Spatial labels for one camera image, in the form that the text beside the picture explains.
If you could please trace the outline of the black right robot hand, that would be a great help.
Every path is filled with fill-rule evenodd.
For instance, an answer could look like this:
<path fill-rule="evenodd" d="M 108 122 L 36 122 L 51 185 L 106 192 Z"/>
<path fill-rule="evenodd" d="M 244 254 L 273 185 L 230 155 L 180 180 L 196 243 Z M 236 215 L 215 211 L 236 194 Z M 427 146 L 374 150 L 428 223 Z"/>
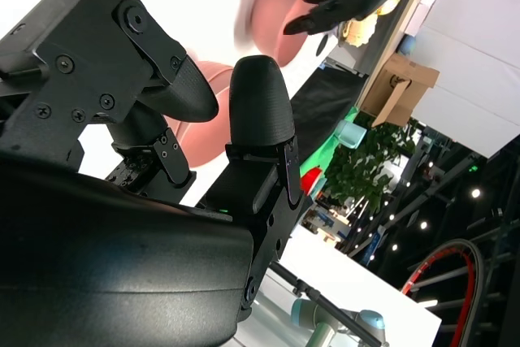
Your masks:
<path fill-rule="evenodd" d="M 203 196 L 168 119 L 217 98 L 141 0 L 41 0 L 1 41 L 1 343 L 219 346 L 304 194 L 284 78 L 240 59 L 229 163 Z"/>

